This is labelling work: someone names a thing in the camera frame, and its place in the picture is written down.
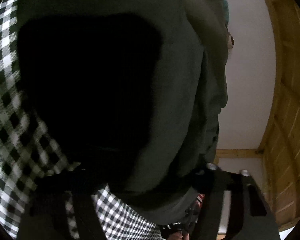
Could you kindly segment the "person right hand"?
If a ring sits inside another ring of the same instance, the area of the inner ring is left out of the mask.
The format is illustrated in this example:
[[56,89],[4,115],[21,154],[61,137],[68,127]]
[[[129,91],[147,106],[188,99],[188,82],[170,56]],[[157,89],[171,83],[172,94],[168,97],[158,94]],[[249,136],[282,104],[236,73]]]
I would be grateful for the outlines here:
[[169,235],[167,240],[189,240],[190,236],[187,232],[178,231]]

